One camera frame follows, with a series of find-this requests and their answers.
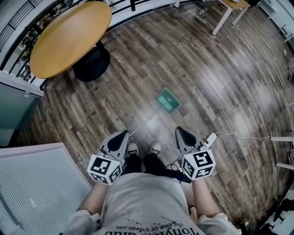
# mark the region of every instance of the black pants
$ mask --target black pants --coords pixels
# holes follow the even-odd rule
[[[145,173],[157,176],[168,176],[166,167],[163,162],[158,158],[156,153],[149,153],[144,159]],[[142,159],[136,154],[132,154],[125,158],[125,169],[122,175],[129,173],[140,173]]]

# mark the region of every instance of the black table base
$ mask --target black table base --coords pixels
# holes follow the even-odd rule
[[[90,82],[99,78],[110,63],[110,54],[104,48],[101,41],[93,47],[79,61],[72,65],[74,74],[78,80]]]

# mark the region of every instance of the table top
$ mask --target table top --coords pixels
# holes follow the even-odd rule
[[[240,8],[247,8],[250,7],[249,3],[245,0],[241,0],[240,2],[233,2],[231,0],[219,0],[227,7],[230,7],[232,9],[240,9]]]
[[[51,78],[82,58],[104,35],[111,9],[103,2],[85,2],[54,19],[37,39],[30,69],[37,78]]]

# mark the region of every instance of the person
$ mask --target person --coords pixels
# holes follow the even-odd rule
[[[197,226],[189,217],[179,181],[166,177],[155,143],[143,159],[128,146],[123,174],[111,185],[97,182],[68,221],[63,235],[237,235],[204,179],[192,181]]]

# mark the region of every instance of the gray t-shirt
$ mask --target gray t-shirt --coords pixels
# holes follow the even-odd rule
[[[177,180],[145,173],[119,177],[109,187],[102,215],[77,211],[63,235],[238,235],[220,213],[189,218],[184,192]]]

